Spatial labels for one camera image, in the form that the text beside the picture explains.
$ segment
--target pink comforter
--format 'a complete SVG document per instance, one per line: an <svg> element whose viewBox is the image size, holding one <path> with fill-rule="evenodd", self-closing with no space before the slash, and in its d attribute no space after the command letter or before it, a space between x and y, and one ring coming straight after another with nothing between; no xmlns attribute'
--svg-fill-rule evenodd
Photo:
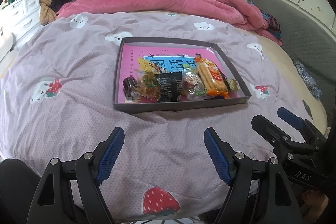
<svg viewBox="0 0 336 224"><path fill-rule="evenodd" d="M243 0L77 0L65 4L59 10L58 18L82 12L112 14L153 10L217 19L244 30L255 31L280 46L282 45L275 36L266 30L268 24L263 19L260 10Z"/></svg>

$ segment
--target drawer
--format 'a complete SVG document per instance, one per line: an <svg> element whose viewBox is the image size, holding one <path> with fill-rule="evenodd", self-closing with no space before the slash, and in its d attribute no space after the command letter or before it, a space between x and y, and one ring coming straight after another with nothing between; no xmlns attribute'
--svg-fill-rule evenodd
<svg viewBox="0 0 336 224"><path fill-rule="evenodd" d="M25 33L31 30L35 25L40 22L40 13L39 8L36 9L30 15L27 15L23 20L21 20L18 24L16 24L12 28L12 33L15 35L16 41L18 41Z"/></svg>
<svg viewBox="0 0 336 224"><path fill-rule="evenodd" d="M40 6L40 0L23 0L24 14L27 15Z"/></svg>
<svg viewBox="0 0 336 224"><path fill-rule="evenodd" d="M14 3L2 10L1 16L4 25L16 25L25 16L23 2Z"/></svg>
<svg viewBox="0 0 336 224"><path fill-rule="evenodd" d="M20 50L22 46L26 44L40 28L41 24L39 23L30 29L27 33L25 33L25 35L16 42L14 49Z"/></svg>

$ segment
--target biscuit package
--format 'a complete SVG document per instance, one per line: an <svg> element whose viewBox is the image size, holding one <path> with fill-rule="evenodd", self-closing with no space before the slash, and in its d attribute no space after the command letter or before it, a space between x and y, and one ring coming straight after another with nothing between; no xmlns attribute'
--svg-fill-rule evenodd
<svg viewBox="0 0 336 224"><path fill-rule="evenodd" d="M228 88L216 64L200 57L195 57L194 61L204 84L206 94L213 97L223 96L225 99L228 99Z"/></svg>

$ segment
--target bedsheet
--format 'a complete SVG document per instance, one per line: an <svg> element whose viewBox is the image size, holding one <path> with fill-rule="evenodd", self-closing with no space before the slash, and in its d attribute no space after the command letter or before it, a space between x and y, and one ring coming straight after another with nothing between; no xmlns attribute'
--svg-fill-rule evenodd
<svg viewBox="0 0 336 224"><path fill-rule="evenodd" d="M125 36L216 43L252 98L244 105L181 112L116 111L113 77ZM125 144L100 187L117 222L183 218L221 207L228 186L204 145L206 128L213 127L234 150L268 160L273 148L252 130L255 115L264 115L300 142L299 132L279 119L277 110L284 106L311 120L256 37L228 23L172 13L82 13L56 20L22 47L0 90L0 156L22 160L40 175L50 159L77 159L115 127L124 129ZM76 182L72 189L81 206Z"/></svg>

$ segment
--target clear plastic wrapper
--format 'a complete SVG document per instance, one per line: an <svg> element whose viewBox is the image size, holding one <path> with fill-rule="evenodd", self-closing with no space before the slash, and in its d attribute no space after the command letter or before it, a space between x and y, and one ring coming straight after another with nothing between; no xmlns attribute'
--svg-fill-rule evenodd
<svg viewBox="0 0 336 224"><path fill-rule="evenodd" d="M216 64L210 60L199 57L196 57L194 60L199 76L204 84L206 94L213 97L223 96L225 99L228 99L228 88Z"/></svg>
<svg viewBox="0 0 336 224"><path fill-rule="evenodd" d="M182 72L181 93L190 101L201 101L211 98L211 96L206 94L204 84L195 69L187 69Z"/></svg>

